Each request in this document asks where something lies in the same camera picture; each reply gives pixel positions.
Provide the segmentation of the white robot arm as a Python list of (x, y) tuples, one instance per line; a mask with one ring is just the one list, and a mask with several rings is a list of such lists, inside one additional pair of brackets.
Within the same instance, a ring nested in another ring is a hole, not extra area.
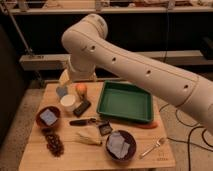
[(71, 55), (71, 80), (87, 79), (101, 67), (190, 115), (213, 134), (213, 82), (190, 71), (117, 47), (106, 41), (108, 26), (89, 14), (61, 37)]

